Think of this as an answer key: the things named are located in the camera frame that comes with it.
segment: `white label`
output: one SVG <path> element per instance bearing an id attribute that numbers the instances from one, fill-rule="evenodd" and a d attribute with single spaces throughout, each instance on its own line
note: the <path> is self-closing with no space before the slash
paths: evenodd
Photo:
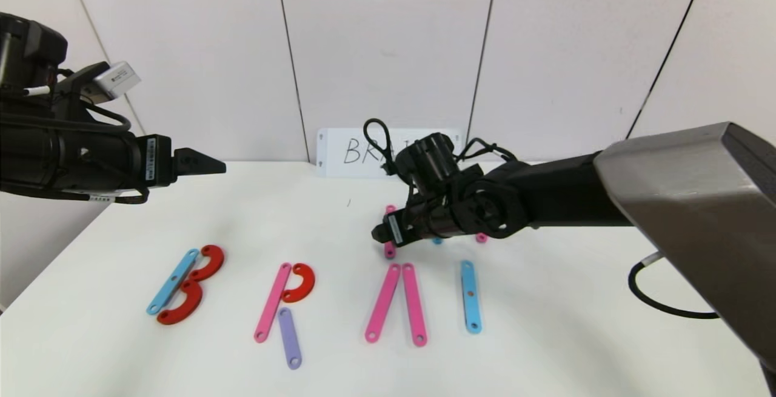
<path id="1" fill-rule="evenodd" d="M 416 140 L 440 132 L 452 140 L 453 153 L 463 148 L 463 134 L 452 129 L 389 129 L 393 155 Z M 383 130 L 377 124 L 369 126 L 369 137 L 380 147 L 386 146 Z M 318 131 L 316 140 L 316 170 L 326 177 L 388 177 L 380 168 L 385 157 L 364 138 L 361 127 L 328 128 Z"/>
<path id="2" fill-rule="evenodd" d="M 113 203 L 116 201 L 116 198 L 114 196 L 107 195 L 90 195 L 89 201 L 106 201 L 108 203 Z"/>
<path id="3" fill-rule="evenodd" d="M 156 177 L 156 138 L 146 141 L 146 181 Z"/>
<path id="4" fill-rule="evenodd" d="M 399 223 L 396 222 L 396 217 L 394 215 L 388 215 L 388 223 L 390 224 L 390 229 L 393 230 L 393 239 L 396 244 L 404 242 L 401 237 L 401 231 L 399 230 Z"/>

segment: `white table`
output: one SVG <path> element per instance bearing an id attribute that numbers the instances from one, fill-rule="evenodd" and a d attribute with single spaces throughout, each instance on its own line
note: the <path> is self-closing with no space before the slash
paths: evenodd
<path id="1" fill-rule="evenodd" d="M 236 162 L 153 190 L 142 206 L 114 204 L 0 318 L 2 395 L 767 395 L 724 323 L 665 315 L 630 294 L 629 268 L 652 253 L 633 228 L 402 248 L 396 261 L 416 265 L 429 343 L 411 344 L 400 283 L 380 341 L 367 344 L 388 265 L 369 232 L 406 195 L 399 181 Z M 160 325 L 145 308 L 183 253 L 209 243 L 227 259 L 202 282 L 202 304 Z M 480 335 L 464 327 L 461 259 L 477 268 Z M 264 344 L 252 339 L 286 261 L 316 272 L 313 292 L 290 305 L 298 370 L 286 366 L 277 323 Z M 668 262 L 640 282 L 660 301 L 707 308 Z"/>

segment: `blue bar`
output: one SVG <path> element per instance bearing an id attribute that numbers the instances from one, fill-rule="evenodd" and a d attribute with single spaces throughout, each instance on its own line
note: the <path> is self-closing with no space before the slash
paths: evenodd
<path id="1" fill-rule="evenodd" d="M 186 252 L 186 255 L 183 256 L 183 259 L 181 259 L 180 264 L 175 267 L 172 275 L 167 278 L 167 281 L 164 282 L 164 285 L 161 287 L 156 297 L 154 297 L 150 305 L 148 305 L 148 308 L 146 309 L 148 315 L 158 314 L 158 312 L 161 311 L 161 309 L 163 309 L 167 303 L 169 303 L 170 298 L 172 298 L 172 295 L 175 293 L 175 290 L 177 290 L 181 285 L 183 279 L 186 279 L 186 275 L 189 274 L 189 270 L 194 267 L 194 262 L 196 262 L 198 256 L 198 249 L 191 249 Z"/>
<path id="2" fill-rule="evenodd" d="M 466 330 L 469 333 L 480 333 L 483 323 L 480 319 L 480 295 L 477 293 L 477 278 L 474 275 L 474 264 L 471 261 L 461 261 L 461 286 L 463 287 L 463 313 L 466 319 Z"/>

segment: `white wall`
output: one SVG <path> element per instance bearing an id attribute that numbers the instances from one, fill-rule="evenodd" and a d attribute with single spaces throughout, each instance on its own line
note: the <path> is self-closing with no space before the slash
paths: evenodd
<path id="1" fill-rule="evenodd" d="M 322 127 L 465 132 L 490 0 L 284 0 L 310 157 Z"/>
<path id="2" fill-rule="evenodd" d="M 493 0 L 469 137 L 526 160 L 622 140 L 689 3 Z"/>
<path id="3" fill-rule="evenodd" d="M 3 12 L 42 22 L 67 38 L 67 60 L 62 68 L 78 70 L 105 60 L 80 0 L 0 2 Z M 134 132 L 141 132 L 125 99 L 107 105 L 129 118 Z M 0 304 L 10 304 L 105 207 L 105 204 L 36 200 L 0 193 Z"/>
<path id="4" fill-rule="evenodd" d="M 280 0 L 84 0 L 144 79 L 149 134 L 224 160 L 307 160 Z"/>
<path id="5" fill-rule="evenodd" d="M 735 121 L 776 144 L 776 0 L 695 0 L 632 136 Z"/>

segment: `red curved piece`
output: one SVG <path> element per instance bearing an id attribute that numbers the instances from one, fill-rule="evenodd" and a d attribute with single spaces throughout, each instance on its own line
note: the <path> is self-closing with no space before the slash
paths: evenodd
<path id="1" fill-rule="evenodd" d="M 200 301 L 202 301 L 202 287 L 199 286 L 197 281 L 189 279 L 183 282 L 181 290 L 186 293 L 186 300 L 183 301 L 183 304 L 175 309 L 166 309 L 159 312 L 159 315 L 156 316 L 156 321 L 165 325 L 182 322 L 199 306 Z"/>
<path id="2" fill-rule="evenodd" d="M 218 245 L 205 245 L 202 248 L 202 255 L 210 257 L 210 262 L 205 267 L 198 268 L 189 273 L 189 279 L 192 281 L 204 281 L 206 278 L 215 275 L 216 271 L 224 265 L 224 251 Z"/>
<path id="3" fill-rule="evenodd" d="M 305 264 L 296 264 L 293 266 L 294 275 L 302 276 L 302 284 L 297 289 L 287 289 L 283 291 L 283 295 L 280 298 L 286 303 L 294 303 L 295 301 L 302 300 L 310 294 L 315 286 L 315 273 L 313 269 Z"/>

